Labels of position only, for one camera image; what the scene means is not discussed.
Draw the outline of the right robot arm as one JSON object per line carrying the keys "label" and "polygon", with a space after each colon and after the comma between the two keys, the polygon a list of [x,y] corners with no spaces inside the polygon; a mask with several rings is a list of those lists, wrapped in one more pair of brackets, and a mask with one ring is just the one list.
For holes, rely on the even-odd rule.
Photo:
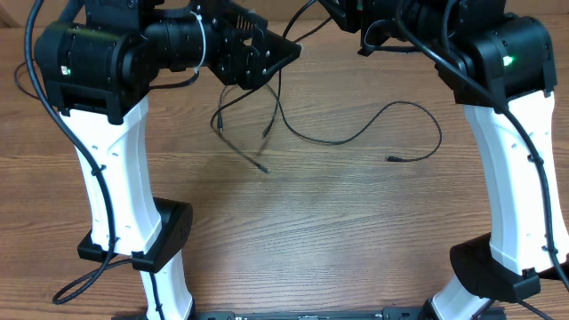
{"label": "right robot arm", "polygon": [[390,38],[434,61],[477,141],[492,229],[450,251],[453,278],[421,319],[497,319],[496,301],[524,305],[542,279],[568,279],[568,232],[552,149],[553,45],[535,18],[502,1],[327,1],[361,53]]}

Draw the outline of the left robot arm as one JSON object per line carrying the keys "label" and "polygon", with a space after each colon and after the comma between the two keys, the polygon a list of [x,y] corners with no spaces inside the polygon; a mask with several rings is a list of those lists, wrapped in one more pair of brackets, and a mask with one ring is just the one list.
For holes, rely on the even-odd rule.
{"label": "left robot arm", "polygon": [[30,80],[78,154],[92,227],[78,245],[95,270],[64,287],[73,300],[102,270],[140,272],[147,319],[192,319],[182,250],[190,204],[153,196],[148,173],[148,96],[163,69],[209,68],[222,83],[252,92],[301,53],[256,13],[230,1],[70,1],[39,37],[25,36]]}

